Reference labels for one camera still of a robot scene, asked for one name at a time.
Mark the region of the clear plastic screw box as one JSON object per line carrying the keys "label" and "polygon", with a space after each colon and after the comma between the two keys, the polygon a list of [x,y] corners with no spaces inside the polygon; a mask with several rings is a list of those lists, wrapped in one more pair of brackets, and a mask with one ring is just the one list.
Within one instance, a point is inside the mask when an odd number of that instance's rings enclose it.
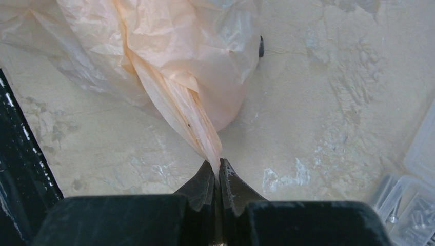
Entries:
{"label": "clear plastic screw box", "polygon": [[434,105],[404,158],[410,175],[387,173],[369,200],[393,245],[434,245]]}

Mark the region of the black metal base rail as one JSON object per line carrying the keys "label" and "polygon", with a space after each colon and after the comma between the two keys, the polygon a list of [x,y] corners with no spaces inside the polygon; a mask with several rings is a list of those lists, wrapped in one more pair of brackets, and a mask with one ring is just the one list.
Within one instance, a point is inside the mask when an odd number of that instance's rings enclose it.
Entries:
{"label": "black metal base rail", "polygon": [[30,245],[64,196],[1,73],[1,245]]}

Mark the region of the translucent orange plastic bag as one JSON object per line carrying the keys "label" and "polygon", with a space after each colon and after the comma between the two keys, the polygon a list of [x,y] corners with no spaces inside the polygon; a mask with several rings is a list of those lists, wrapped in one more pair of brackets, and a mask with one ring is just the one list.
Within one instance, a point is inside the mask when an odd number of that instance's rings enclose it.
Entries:
{"label": "translucent orange plastic bag", "polygon": [[259,62],[260,1],[1,1],[1,41],[149,107],[215,174]]}

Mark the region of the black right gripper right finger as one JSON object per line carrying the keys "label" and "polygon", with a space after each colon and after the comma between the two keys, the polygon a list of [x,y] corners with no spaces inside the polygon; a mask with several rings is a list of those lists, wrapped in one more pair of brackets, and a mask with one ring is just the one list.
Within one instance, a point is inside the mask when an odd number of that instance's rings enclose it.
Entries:
{"label": "black right gripper right finger", "polygon": [[226,159],[219,178],[224,245],[392,245],[366,203],[269,201]]}

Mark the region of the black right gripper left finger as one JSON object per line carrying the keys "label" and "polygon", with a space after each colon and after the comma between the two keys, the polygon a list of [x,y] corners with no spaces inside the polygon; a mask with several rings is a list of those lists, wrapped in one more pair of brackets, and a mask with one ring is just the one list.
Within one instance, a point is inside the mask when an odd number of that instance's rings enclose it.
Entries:
{"label": "black right gripper left finger", "polygon": [[209,163],[172,194],[69,197],[33,245],[212,245],[215,179]]}

